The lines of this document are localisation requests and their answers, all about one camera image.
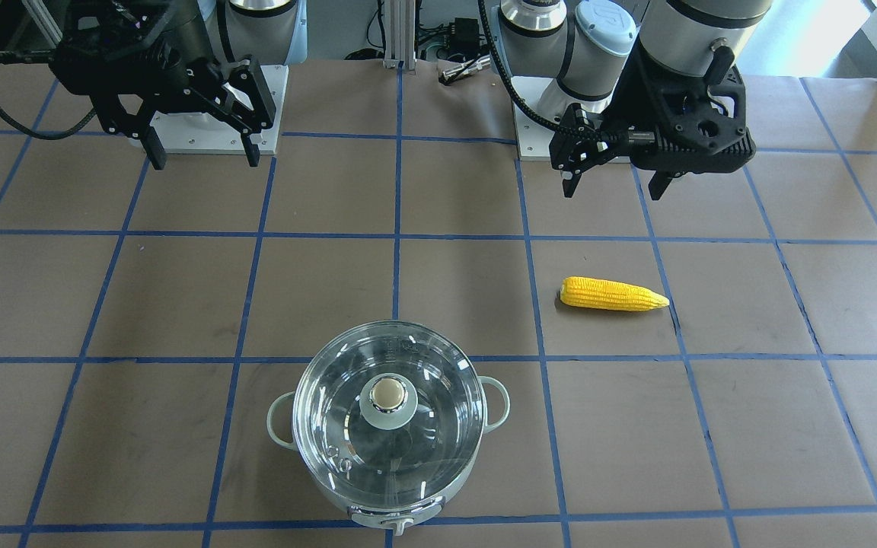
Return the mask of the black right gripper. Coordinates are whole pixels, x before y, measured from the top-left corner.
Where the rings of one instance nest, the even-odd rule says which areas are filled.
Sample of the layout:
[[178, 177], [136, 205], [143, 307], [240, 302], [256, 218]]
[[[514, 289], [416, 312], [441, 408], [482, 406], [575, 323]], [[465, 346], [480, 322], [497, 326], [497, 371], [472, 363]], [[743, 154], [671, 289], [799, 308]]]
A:
[[262, 65], [252, 55], [217, 62], [196, 1], [71, 1], [51, 70], [71, 94], [90, 98], [107, 134], [135, 139], [154, 170], [167, 163], [155, 111], [184, 111], [184, 89], [205, 73], [209, 114], [239, 134], [248, 165], [259, 165], [263, 133], [276, 128]]

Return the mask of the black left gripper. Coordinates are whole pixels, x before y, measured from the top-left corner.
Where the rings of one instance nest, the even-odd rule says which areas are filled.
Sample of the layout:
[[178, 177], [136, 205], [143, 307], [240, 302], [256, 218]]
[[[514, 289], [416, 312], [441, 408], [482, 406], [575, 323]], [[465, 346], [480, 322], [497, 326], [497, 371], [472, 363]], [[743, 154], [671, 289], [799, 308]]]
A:
[[603, 117], [581, 104], [561, 116], [547, 150], [560, 172], [563, 196], [574, 197], [582, 174], [622, 150], [622, 134], [643, 132], [653, 139], [634, 142], [633, 166], [654, 171], [647, 188], [659, 201], [681, 174], [728, 174], [757, 153], [746, 122], [746, 89], [730, 46], [710, 49], [710, 63], [695, 75], [672, 72], [644, 46], [634, 46]]

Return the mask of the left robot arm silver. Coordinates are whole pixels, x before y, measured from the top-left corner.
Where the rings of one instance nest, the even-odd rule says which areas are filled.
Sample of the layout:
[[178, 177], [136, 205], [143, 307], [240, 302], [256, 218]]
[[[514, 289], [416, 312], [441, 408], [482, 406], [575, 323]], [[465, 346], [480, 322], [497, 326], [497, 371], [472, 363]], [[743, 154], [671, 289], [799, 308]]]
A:
[[626, 158], [661, 199], [687, 174], [754, 158], [737, 58], [769, 1], [480, 1], [492, 65], [512, 104], [550, 132], [547, 157], [575, 194], [588, 170]]

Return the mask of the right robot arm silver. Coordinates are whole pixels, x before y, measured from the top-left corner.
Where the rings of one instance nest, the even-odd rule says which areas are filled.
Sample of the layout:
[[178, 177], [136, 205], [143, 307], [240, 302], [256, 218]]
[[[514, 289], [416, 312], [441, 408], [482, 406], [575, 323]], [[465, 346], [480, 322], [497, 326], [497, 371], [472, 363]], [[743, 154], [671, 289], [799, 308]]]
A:
[[303, 1], [73, 1], [49, 69], [100, 127], [168, 155], [274, 154], [289, 66], [307, 53]]

